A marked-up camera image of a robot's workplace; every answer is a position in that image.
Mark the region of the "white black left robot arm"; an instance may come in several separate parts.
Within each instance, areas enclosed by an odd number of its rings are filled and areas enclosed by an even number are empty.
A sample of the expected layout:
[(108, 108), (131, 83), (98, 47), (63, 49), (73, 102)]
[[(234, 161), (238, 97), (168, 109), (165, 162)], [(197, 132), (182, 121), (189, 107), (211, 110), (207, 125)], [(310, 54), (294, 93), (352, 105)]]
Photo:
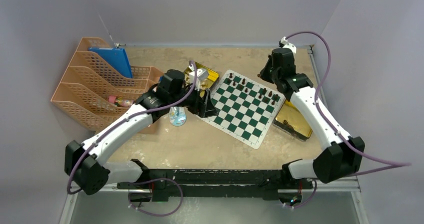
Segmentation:
[(76, 183), (87, 195), (98, 192), (109, 183), (131, 183), (146, 187), (149, 175), (138, 161), (112, 164), (111, 155), (135, 134), (167, 115), (173, 107), (185, 107), (201, 118), (217, 115), (210, 100), (210, 89), (201, 88), (209, 76), (206, 69), (191, 68), (188, 76), (179, 70), (168, 70), (147, 92), (108, 127), (82, 143), (71, 141), (65, 148), (64, 171), (69, 176), (66, 191)]

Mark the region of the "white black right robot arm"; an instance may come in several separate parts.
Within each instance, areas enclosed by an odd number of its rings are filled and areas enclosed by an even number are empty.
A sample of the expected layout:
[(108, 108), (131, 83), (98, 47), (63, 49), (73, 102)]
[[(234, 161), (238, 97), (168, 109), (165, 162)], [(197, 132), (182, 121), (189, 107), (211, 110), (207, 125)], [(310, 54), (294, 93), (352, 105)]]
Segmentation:
[(289, 48), (276, 48), (268, 56), (259, 77), (276, 85), (278, 92), (302, 114), (317, 136), (322, 152), (315, 159), (296, 160), (282, 166), (281, 182), (288, 188), (300, 179), (318, 179), (329, 183), (355, 174), (361, 165), (361, 152), (365, 143), (361, 137), (352, 137), (315, 96), (312, 81), (303, 73), (297, 73), (295, 56)]

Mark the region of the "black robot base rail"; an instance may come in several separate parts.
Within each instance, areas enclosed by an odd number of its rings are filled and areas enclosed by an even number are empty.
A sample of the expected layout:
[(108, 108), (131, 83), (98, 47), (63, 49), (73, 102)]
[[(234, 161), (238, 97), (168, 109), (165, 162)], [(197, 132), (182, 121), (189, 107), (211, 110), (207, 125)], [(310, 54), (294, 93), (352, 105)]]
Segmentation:
[(118, 189), (151, 189), (154, 202), (170, 197), (261, 198), (278, 201), (283, 192), (312, 189), (306, 179), (289, 180), (281, 170), (144, 169), (136, 181), (120, 182)]

